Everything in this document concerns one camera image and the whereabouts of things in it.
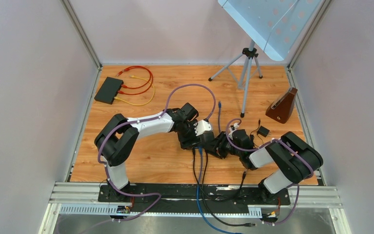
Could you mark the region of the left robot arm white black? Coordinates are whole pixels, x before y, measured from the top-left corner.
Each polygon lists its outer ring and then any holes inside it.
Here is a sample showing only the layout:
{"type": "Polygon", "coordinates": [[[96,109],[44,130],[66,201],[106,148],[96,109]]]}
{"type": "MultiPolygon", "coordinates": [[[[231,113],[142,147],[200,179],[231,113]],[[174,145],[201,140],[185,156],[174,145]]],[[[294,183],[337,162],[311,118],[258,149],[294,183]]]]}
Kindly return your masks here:
{"type": "Polygon", "coordinates": [[[114,115],[94,140],[98,161],[104,165],[107,182],[112,187],[111,195],[117,201],[125,201],[130,195],[125,162],[136,141],[158,133],[176,132],[182,149],[203,146],[213,136],[213,128],[207,119],[197,120],[197,117],[198,111],[189,103],[146,117],[114,115]]]}

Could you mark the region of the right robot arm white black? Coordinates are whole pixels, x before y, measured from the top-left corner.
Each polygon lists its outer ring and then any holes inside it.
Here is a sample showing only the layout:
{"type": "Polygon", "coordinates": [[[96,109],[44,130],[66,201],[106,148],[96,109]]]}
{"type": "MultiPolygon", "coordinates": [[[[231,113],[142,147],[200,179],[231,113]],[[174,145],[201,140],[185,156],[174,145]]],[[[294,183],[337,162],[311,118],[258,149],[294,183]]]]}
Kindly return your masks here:
{"type": "Polygon", "coordinates": [[[248,170],[275,163],[278,169],[258,184],[257,195],[267,204],[277,199],[278,192],[312,177],[314,171],[323,165],[322,156],[293,132],[287,132],[259,148],[255,147],[253,137],[244,129],[229,134],[221,132],[205,143],[204,149],[218,158],[238,156],[248,170]]]}

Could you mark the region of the black power adapter with cord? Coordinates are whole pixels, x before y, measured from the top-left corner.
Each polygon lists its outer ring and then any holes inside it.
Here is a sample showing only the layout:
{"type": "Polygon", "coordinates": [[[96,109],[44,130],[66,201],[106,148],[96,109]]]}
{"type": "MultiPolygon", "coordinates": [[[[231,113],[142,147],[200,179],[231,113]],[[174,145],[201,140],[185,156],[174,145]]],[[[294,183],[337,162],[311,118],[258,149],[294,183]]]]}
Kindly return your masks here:
{"type": "Polygon", "coordinates": [[[263,139],[266,138],[269,135],[269,133],[270,130],[262,126],[261,119],[259,119],[257,128],[250,133],[250,140],[253,142],[253,145],[255,147],[258,147],[259,145],[255,143],[255,139],[258,138],[261,141],[261,143],[264,144],[263,139]]]}

